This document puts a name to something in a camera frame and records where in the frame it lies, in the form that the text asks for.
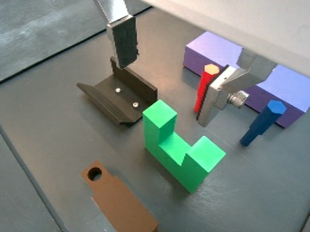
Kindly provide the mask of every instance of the black metal bracket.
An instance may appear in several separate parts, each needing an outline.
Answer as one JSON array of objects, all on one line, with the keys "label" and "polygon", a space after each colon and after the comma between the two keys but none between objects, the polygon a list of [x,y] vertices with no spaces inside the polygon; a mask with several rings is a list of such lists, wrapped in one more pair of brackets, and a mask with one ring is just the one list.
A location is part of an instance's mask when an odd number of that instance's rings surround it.
[{"label": "black metal bracket", "polygon": [[116,124],[132,125],[143,110],[158,100],[158,88],[129,68],[119,69],[111,57],[112,75],[96,86],[77,87]]}]

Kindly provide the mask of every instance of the wooden block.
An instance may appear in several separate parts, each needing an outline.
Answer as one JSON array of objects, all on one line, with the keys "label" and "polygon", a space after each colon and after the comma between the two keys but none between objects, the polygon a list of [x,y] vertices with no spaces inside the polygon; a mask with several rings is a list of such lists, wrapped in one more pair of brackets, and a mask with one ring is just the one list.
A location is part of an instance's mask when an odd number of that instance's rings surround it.
[{"label": "wooden block", "polygon": [[95,161],[81,176],[93,190],[96,202],[116,231],[158,231],[158,221],[137,201],[117,177],[112,177],[101,163]]},{"label": "wooden block", "polygon": [[188,192],[194,192],[226,153],[203,136],[191,147],[175,133],[176,112],[158,100],[143,111],[146,147]]}]

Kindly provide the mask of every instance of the green block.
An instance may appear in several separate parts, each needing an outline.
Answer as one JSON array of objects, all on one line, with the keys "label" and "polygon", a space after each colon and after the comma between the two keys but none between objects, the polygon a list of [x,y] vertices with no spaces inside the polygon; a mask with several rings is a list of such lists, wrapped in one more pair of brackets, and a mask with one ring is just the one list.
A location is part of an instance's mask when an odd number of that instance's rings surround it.
[{"label": "green block", "polygon": [[175,133],[176,112],[158,100],[143,112],[146,147],[179,180],[194,192],[226,153],[202,136],[191,147]]}]

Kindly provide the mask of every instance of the purple cube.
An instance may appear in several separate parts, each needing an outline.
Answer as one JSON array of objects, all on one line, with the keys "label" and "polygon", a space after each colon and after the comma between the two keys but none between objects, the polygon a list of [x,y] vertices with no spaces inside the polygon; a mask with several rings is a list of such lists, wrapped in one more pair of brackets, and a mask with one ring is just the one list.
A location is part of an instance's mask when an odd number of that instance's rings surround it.
[{"label": "purple cube", "polygon": [[[238,68],[240,46],[212,33],[203,33],[186,47],[184,66],[200,75],[206,64],[223,68],[227,64]],[[310,107],[310,79],[278,65],[267,80],[244,90],[250,94],[246,104],[260,112],[271,100],[282,101],[287,107],[276,124],[287,128]]]}]

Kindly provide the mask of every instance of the hole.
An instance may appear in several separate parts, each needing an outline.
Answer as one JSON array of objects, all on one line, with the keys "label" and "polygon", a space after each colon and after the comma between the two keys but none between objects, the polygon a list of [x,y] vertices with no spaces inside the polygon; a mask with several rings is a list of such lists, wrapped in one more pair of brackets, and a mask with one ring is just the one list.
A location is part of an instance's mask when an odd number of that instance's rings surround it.
[{"label": "hole", "polygon": [[100,177],[101,177],[101,169],[100,168],[91,168],[88,170],[88,175],[87,176],[92,181],[99,180]]}]

